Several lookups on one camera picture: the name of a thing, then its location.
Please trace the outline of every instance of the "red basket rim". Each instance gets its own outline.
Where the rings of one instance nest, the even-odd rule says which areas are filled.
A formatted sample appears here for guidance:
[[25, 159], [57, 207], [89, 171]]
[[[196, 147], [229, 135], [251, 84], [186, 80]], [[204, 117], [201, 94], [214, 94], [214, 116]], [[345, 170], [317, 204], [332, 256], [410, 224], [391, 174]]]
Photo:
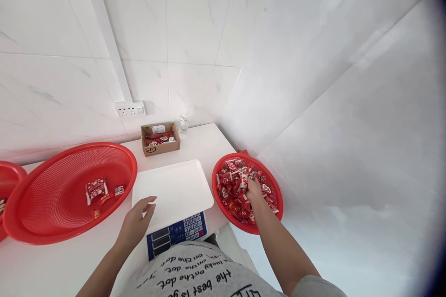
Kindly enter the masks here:
[[[32, 183], [44, 170], [46, 170], [48, 167], [50, 167], [55, 162], [59, 161], [62, 158], [65, 158], [69, 156], [72, 153], [76, 153], [79, 151], [82, 151], [84, 149], [90, 149], [95, 147], [113, 147], [116, 149], [120, 149], [121, 151], [124, 151], [130, 158], [131, 164], [133, 167], [132, 175], [129, 181], [129, 186], [126, 187], [123, 196], [120, 196], [116, 202], [113, 203], [113, 205], [103, 214], [100, 215], [99, 218], [93, 220], [91, 223], [86, 224], [80, 228], [77, 228], [74, 231], [59, 234], [55, 236], [40, 236], [36, 235], [30, 231], [28, 231], [26, 228], [22, 226], [22, 224], [18, 221], [15, 213], [17, 212], [20, 204], [20, 200], [22, 196], [24, 195], [25, 191], [28, 188], [28, 185]], [[82, 234], [91, 228], [95, 227], [97, 224], [102, 222], [104, 219], [106, 219], [110, 214], [112, 214], [118, 206], [121, 205], [121, 203], [126, 199], [128, 194], [133, 188], [133, 184], [135, 183], [136, 175], [138, 173], [138, 164], [136, 162], [136, 158], [133, 155], [133, 153], [126, 147], [115, 144], [112, 142], [94, 142], [94, 143], [88, 143], [88, 144], [82, 144], [73, 148], [69, 148], [68, 150], [65, 150], [63, 152], [60, 152], [59, 154], [55, 155], [54, 157], [44, 161], [42, 164], [38, 165], [28, 176], [19, 183], [19, 185], [14, 189], [13, 193], [8, 199], [8, 205], [5, 207], [5, 211], [3, 213], [4, 217], [4, 227], [6, 229], [6, 232], [9, 236], [12, 238], [26, 242], [33, 245], [47, 245], [47, 244], [54, 244], [60, 241], [68, 240], [70, 238], [73, 238], [79, 234]]]
[[225, 217], [232, 224], [237, 226], [240, 230], [245, 231], [247, 233], [251, 233], [251, 234], [259, 234], [259, 229], [257, 228], [257, 225], [251, 226], [251, 225], [242, 224], [238, 220], [236, 220], [234, 217], [232, 217], [231, 214], [224, 207], [222, 201], [220, 200], [220, 196], [218, 196], [217, 181], [216, 181], [215, 175], [218, 173], [218, 170], [221, 169], [220, 165], [223, 163], [223, 161], [225, 161], [225, 160], [227, 160], [229, 158], [234, 158], [234, 157], [240, 157], [240, 158], [243, 158], [243, 159], [246, 159], [246, 160], [252, 160], [252, 161], [254, 161], [256, 163], [257, 167], [259, 167], [263, 171], [268, 171], [269, 172], [269, 174], [271, 175], [271, 182], [269, 182], [269, 185], [274, 188], [274, 191], [276, 193], [276, 197], [278, 199], [278, 201], [277, 201], [277, 209], [279, 210], [279, 212], [276, 213], [275, 215], [276, 215], [276, 217], [279, 220], [282, 220], [282, 217], [283, 217], [283, 198], [282, 198], [282, 193], [281, 193], [279, 185], [277, 184], [277, 181], [275, 180], [275, 178], [272, 175], [272, 173], [260, 161], [258, 161], [257, 159], [253, 158], [250, 155], [246, 155], [246, 154], [243, 154], [243, 153], [230, 153], [230, 154], [225, 155], [224, 157], [222, 157], [215, 164], [214, 170], [212, 171], [212, 192], [214, 194], [215, 201], [217, 202], [218, 206], [220, 207], [220, 210], [225, 215]]
[[[22, 166], [19, 166], [19, 165], [15, 164], [15, 163], [12, 163], [12, 162], [0, 161], [0, 167], [9, 168], [9, 169], [13, 170], [16, 173], [16, 175], [17, 175], [17, 177], [19, 179], [19, 182], [17, 182], [17, 185], [20, 182], [22, 182], [23, 179], [27, 175], [26, 170]], [[0, 227], [2, 227], [2, 226], [3, 226], [3, 215], [0, 216]]]

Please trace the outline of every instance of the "power socket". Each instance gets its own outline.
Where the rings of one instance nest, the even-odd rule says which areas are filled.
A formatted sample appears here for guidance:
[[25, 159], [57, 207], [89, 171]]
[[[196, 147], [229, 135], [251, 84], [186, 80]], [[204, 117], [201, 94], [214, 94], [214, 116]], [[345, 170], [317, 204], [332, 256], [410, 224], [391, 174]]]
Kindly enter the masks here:
[[137, 117], [145, 115], [144, 102], [135, 101], [133, 103], [117, 102], [116, 110], [120, 117]]

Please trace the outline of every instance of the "red plastic basket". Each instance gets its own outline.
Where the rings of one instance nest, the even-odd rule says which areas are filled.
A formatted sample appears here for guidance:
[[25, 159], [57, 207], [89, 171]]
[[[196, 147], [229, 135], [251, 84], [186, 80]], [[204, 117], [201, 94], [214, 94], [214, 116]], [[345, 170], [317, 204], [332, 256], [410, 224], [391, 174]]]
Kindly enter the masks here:
[[220, 207], [220, 210], [223, 212], [223, 214], [226, 216], [226, 218], [235, 226], [237, 226], [240, 230], [251, 233], [251, 234], [259, 234], [259, 230], [257, 228], [257, 225], [247, 225], [242, 224], [238, 220], [236, 220], [224, 207], [223, 203], [220, 200], [220, 196], [218, 196], [218, 190], [217, 190], [217, 180], [216, 180], [216, 174], [225, 164], [225, 161], [228, 159], [244, 159], [247, 164], [252, 164], [252, 167], [258, 168], [261, 171], [263, 171], [263, 175], [267, 176], [268, 184], [271, 189], [270, 198], [274, 201], [275, 207], [279, 210], [278, 213], [276, 213], [276, 217], [279, 220], [282, 220], [283, 216], [283, 199], [282, 199], [282, 193], [280, 192], [279, 185], [277, 184], [276, 180], [274, 179], [273, 175], [266, 169], [266, 167], [259, 162], [258, 160], [250, 157], [249, 155], [242, 154], [242, 153], [231, 153], [228, 155], [225, 155], [223, 158], [221, 158], [214, 167], [214, 171], [212, 172], [212, 192], [214, 193], [215, 201], [217, 202], [218, 206]]
[[[7, 233], [16, 240], [46, 245], [73, 238], [99, 224], [130, 193], [138, 171], [133, 153], [122, 145], [97, 142], [55, 155], [33, 170], [14, 190], [4, 212]], [[85, 184], [106, 179], [108, 191], [124, 184], [93, 220]]]
[[[7, 161], [0, 161], [0, 199], [9, 197], [15, 186], [26, 177], [26, 171], [19, 165]], [[3, 226], [3, 215], [0, 216], [0, 241], [7, 237]]]

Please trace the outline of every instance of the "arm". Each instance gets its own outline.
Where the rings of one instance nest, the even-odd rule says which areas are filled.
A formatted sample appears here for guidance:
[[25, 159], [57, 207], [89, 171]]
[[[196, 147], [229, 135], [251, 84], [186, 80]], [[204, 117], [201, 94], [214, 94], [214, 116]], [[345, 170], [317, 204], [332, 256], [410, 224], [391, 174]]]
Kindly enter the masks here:
[[248, 178], [248, 189], [246, 196], [251, 202], [268, 261], [283, 293], [291, 296], [304, 276], [320, 275], [304, 250], [273, 214], [262, 197], [259, 181]]
[[125, 215], [118, 239], [76, 297], [110, 296], [122, 265], [147, 232], [156, 206], [149, 202], [153, 202], [156, 198], [156, 196], [150, 196], [140, 200]]

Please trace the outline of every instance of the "white countertop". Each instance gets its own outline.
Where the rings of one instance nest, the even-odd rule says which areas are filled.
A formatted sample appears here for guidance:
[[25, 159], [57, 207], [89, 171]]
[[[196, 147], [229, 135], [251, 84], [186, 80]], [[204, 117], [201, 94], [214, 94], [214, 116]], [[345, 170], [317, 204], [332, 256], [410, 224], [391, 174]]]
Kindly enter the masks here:
[[[141, 140], [122, 144], [135, 155], [138, 171], [145, 171], [191, 159], [201, 162], [211, 187], [212, 170], [234, 149], [217, 126], [202, 125], [188, 130], [179, 151], [145, 157]], [[23, 166], [29, 173], [41, 162]], [[52, 245], [28, 245], [6, 238], [0, 243], [0, 290], [2, 296], [75, 296], [102, 257], [113, 246], [131, 209], [131, 194], [107, 219], [93, 229]], [[217, 203], [205, 211], [208, 235], [227, 223]], [[130, 275], [146, 262], [144, 241], [132, 252], [116, 278], [111, 296], [117, 296]]]

